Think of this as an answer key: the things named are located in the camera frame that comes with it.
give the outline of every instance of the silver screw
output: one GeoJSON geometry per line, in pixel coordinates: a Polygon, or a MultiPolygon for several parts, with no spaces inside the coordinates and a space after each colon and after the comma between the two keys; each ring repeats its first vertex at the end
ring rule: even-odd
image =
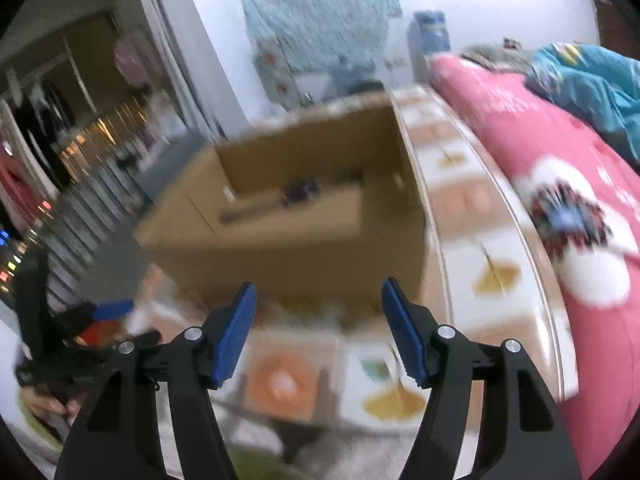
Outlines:
{"type": "Polygon", "coordinates": [[[456,329],[449,325],[438,327],[438,335],[443,339],[452,339],[456,335],[456,329]]]}
{"type": "Polygon", "coordinates": [[[520,350],[522,350],[522,346],[515,339],[509,339],[504,344],[505,348],[514,354],[517,354],[520,350]]]}
{"type": "Polygon", "coordinates": [[[196,341],[196,339],[200,339],[200,337],[202,336],[202,330],[200,330],[197,326],[192,326],[191,328],[187,329],[187,331],[184,333],[184,336],[189,341],[196,341]]]}
{"type": "Polygon", "coordinates": [[[121,354],[130,354],[136,346],[131,341],[125,341],[118,346],[118,352],[121,354]]]}

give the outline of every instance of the teal blanket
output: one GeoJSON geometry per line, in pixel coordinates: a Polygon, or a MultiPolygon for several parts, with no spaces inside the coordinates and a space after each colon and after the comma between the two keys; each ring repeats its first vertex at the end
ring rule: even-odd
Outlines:
{"type": "Polygon", "coordinates": [[[529,90],[590,124],[627,162],[640,158],[640,62],[596,45],[559,43],[534,56],[529,90]]]}

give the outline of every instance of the pink bedding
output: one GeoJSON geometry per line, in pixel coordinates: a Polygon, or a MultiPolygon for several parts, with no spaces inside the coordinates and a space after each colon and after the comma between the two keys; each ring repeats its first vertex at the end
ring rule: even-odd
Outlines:
{"type": "Polygon", "coordinates": [[[571,248],[554,269],[578,366],[579,393],[562,415],[588,478],[640,404],[640,177],[571,114],[529,92],[523,76],[495,74],[452,55],[431,64],[432,85],[471,127],[520,199],[559,179],[600,203],[616,249],[571,248]]]}

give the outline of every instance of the cardboard box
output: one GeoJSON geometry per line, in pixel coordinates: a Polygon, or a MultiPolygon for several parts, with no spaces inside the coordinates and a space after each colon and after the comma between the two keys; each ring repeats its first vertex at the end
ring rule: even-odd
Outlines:
{"type": "Polygon", "coordinates": [[[251,140],[207,146],[137,230],[150,259],[204,299],[253,282],[275,298],[380,301],[397,277],[411,297],[424,267],[425,213],[388,98],[251,140]],[[221,213],[260,202],[300,178],[359,170],[361,181],[315,200],[225,224],[221,213]],[[230,203],[232,191],[237,202],[230,203]]]}

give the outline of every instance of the gray curtain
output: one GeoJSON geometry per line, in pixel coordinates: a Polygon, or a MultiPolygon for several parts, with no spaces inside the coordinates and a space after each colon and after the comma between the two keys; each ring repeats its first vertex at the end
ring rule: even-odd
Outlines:
{"type": "Polygon", "coordinates": [[[190,41],[187,24],[178,14],[179,9],[184,8],[184,0],[141,1],[185,124],[190,130],[219,142],[223,137],[210,110],[206,92],[198,86],[193,76],[198,70],[193,60],[199,56],[193,53],[193,49],[198,45],[190,41]]]}

